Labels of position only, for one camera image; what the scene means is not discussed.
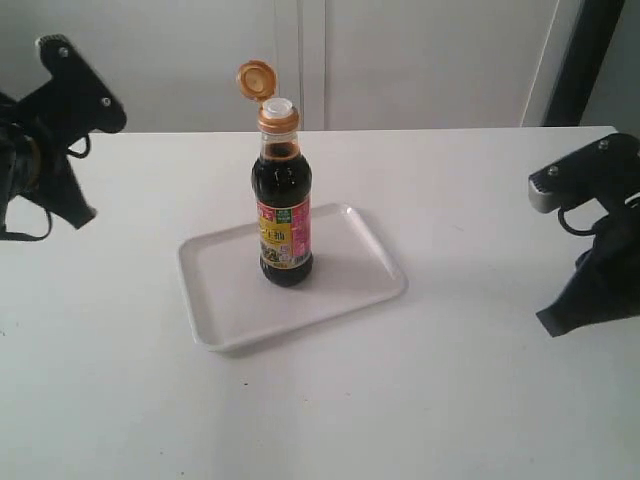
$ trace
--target open cap lid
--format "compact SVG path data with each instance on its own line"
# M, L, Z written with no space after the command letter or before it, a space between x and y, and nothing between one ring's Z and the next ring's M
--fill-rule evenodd
M277 77L265 62L251 60L238 69L236 82L245 97L264 102L275 93Z

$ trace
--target bottle neck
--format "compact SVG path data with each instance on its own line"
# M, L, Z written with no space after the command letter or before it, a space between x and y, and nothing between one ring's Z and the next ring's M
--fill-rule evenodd
M262 132L260 158L265 161L284 162L300 155L298 132L267 133Z

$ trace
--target red and yellow label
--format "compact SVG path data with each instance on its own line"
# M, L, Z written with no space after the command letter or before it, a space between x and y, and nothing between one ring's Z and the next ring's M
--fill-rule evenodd
M258 202L262 259L274 268L302 265L311 255L309 197L294 207L273 208Z

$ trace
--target dark liquid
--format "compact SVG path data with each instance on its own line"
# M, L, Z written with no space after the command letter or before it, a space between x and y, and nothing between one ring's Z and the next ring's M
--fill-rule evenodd
M253 165L251 185L260 203L273 208L293 207L302 203L311 191L311 168L297 145L269 144ZM300 283L309 275L312 266L313 255L291 269L272 267L260 257L265 277L282 287Z

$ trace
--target white table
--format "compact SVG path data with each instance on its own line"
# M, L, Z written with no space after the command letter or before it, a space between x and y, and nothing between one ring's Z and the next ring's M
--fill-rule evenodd
M610 132L301 134L313 203L359 208L409 289L226 357L193 343L176 250L254 220L258 134L95 136L97 219L0 244L0 478L640 478L640 321L534 315L590 240L527 176Z

